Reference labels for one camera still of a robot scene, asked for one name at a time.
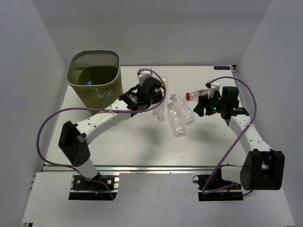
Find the red cap clear bottle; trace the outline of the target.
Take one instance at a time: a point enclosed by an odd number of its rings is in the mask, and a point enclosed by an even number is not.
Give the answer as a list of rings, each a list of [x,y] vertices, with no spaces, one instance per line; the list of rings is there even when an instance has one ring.
[[[201,89],[194,91],[192,93],[186,93],[185,98],[187,101],[198,101],[200,96],[207,96],[209,93],[209,89]]]

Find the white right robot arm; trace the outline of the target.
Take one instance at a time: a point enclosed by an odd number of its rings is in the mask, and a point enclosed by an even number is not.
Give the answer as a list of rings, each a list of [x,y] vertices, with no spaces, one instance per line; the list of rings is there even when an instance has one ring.
[[[285,156],[282,151],[273,150],[259,135],[250,122],[248,111],[239,106],[239,90],[223,87],[198,98],[194,112],[200,117],[220,114],[227,126],[236,134],[247,153],[242,166],[222,166],[212,177],[218,188],[236,183],[244,190],[279,190],[282,186]]]

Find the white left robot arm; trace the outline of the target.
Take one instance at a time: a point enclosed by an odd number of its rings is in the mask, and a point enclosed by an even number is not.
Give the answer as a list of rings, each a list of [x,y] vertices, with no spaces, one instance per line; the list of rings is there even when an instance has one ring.
[[[68,121],[63,125],[59,148],[72,167],[84,176],[85,185],[94,189],[100,183],[99,173],[90,160],[89,144],[111,127],[149,111],[152,104],[162,102],[164,97],[161,92],[164,90],[162,81],[149,77],[141,85],[122,94],[104,111],[75,124]]]

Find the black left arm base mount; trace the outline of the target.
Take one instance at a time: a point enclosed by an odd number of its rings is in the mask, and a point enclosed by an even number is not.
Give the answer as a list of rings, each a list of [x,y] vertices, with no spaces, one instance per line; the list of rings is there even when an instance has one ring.
[[[112,201],[116,198],[119,185],[119,175],[101,175],[99,181],[102,183],[88,182],[80,175],[73,175],[69,200],[71,201]]]

